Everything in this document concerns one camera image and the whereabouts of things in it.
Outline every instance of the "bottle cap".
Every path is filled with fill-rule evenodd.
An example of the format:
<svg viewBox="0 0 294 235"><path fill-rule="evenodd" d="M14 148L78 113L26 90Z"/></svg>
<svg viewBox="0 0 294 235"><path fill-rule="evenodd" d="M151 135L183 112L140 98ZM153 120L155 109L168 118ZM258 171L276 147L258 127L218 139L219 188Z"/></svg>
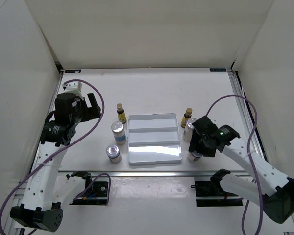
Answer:
<svg viewBox="0 0 294 235"><path fill-rule="evenodd" d="M193 130L194 127L193 127L192 123L194 123L195 121L197 121L197 119L194 118L194 117L188 119L187 122L186 122L187 128L190 129L190 130Z"/></svg>
<svg viewBox="0 0 294 235"><path fill-rule="evenodd" d="M118 110L118 111L122 111L122 110L123 110L123 106L122 106L122 104L117 104L117 110Z"/></svg>
<svg viewBox="0 0 294 235"><path fill-rule="evenodd" d="M120 150L116 145L110 145L106 149L109 158L116 158L120 154Z"/></svg>
<svg viewBox="0 0 294 235"><path fill-rule="evenodd" d="M188 115L191 115L192 114L192 111L193 110L191 108L187 108L185 113L188 114Z"/></svg>
<svg viewBox="0 0 294 235"><path fill-rule="evenodd" d="M114 132L114 133L120 133L121 131L124 130L124 125L122 124L122 122L120 121L115 121L112 123L111 125L111 130Z"/></svg>

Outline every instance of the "tray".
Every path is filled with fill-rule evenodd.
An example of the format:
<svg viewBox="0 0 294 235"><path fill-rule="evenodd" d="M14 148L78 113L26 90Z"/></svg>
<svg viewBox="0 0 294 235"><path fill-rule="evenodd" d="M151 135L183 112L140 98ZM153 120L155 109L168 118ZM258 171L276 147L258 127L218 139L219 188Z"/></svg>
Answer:
<svg viewBox="0 0 294 235"><path fill-rule="evenodd" d="M176 114L130 115L128 161L131 165L180 163L180 133Z"/></svg>

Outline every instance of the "wire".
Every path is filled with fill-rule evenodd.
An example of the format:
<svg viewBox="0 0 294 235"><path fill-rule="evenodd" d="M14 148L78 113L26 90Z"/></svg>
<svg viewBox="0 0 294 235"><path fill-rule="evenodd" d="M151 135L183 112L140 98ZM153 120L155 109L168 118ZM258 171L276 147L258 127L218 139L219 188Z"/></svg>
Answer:
<svg viewBox="0 0 294 235"><path fill-rule="evenodd" d="M76 196L76 199L78 199L79 197L82 197L84 195L84 193L87 192L87 190L93 185L93 183L101 176L106 175L109 178L109 186L108 186L108 192L107 192L107 205L109 203L109 197L110 197L110 188L111 188L111 177L110 175L108 175L107 173L101 173L99 174L96 178L93 179L93 181L85 188L85 190L83 192L81 192L78 196Z"/></svg>
<svg viewBox="0 0 294 235"><path fill-rule="evenodd" d="M53 154L51 154L48 158L46 158L42 163L47 163L51 158L55 157L56 155L58 155L59 153L61 153L62 151L72 147L73 145L77 144L78 142L80 142L81 140L83 140L85 137L87 137L90 133L92 133L93 130L95 130L95 128L99 125L100 121L102 120L103 114L104 114L104 101L103 101L103 97L100 94L100 92L97 90L96 87L94 87L92 84L90 84L89 82L86 82L84 80L81 79L73 79L73 80L69 80L66 83L69 82L82 82L87 84L88 86L90 86L91 88L93 88L97 94L99 95L101 102L102 102L102 111L101 111L101 116L99 117L98 121L96 122L96 124L85 134L83 135L81 138L75 140L73 143L70 143L69 145L59 149L58 151L54 152ZM6 206L6 204L8 203L9 199L13 196L13 194L16 192L16 190L18 190L20 188L20 186L22 184L24 184L26 182L26 180L28 180L30 177L32 177L34 174L36 174L44 165L38 165L37 168L35 168L30 174L28 174L23 180L20 181L20 183L9 193L9 195L7 196L7 198L5 199L5 201L3 202L1 208L0 208L0 233L2 235L6 235L3 228L2 228L2 214L3 214L3 210Z"/></svg>
<svg viewBox="0 0 294 235"><path fill-rule="evenodd" d="M261 226L262 226L262 223L263 223L263 216L264 216L264 205L263 205L263 195L262 195L262 192L261 192L261 185L259 183L259 177L258 177L258 173L257 173L257 169L256 169L256 166L255 166L255 163L254 163L254 160L251 156L251 151L250 151L250 142L251 142L251 138L256 130L256 126L257 126L257 121L258 121L258 115L257 115L257 111L256 111L256 108L255 106L253 105L253 103L243 97L243 96L240 96L240 95L236 95L236 94L230 94L230 95L226 95L226 96L223 96L219 99L217 99L211 106L210 108L208 109L208 112L206 115L209 114L210 110L212 109L212 107L218 103L220 100L222 99L225 99L225 98L229 98L229 97L238 97L238 98L241 98L243 100L245 100L246 102L248 102L251 107L253 108L254 110L254 113L255 113L255 120L254 120L254 126L249 134L249 137L248 137L248 140L247 140L247 152L248 152L248 157L249 157L249 160L250 160L250 163L251 163L251 167L253 168L253 171L254 171L254 175L255 175L255 181L256 181L256 184L257 184L257 188L258 188L258 195L259 195L259 208L260 208L260 212L259 212L259 222L258 222L258 227L257 227L257 230L255 232L254 235L258 235L260 230L261 230ZM247 208L248 208L248 205L249 205L249 201L247 201L246 203L246 206L245 206L245 209L244 209L244 212L243 212L243 216L242 216L242 222L241 222L241 227L242 227L242 232L244 235L246 235L246 232L245 232L245 217L246 217L246 213L247 213Z"/></svg>

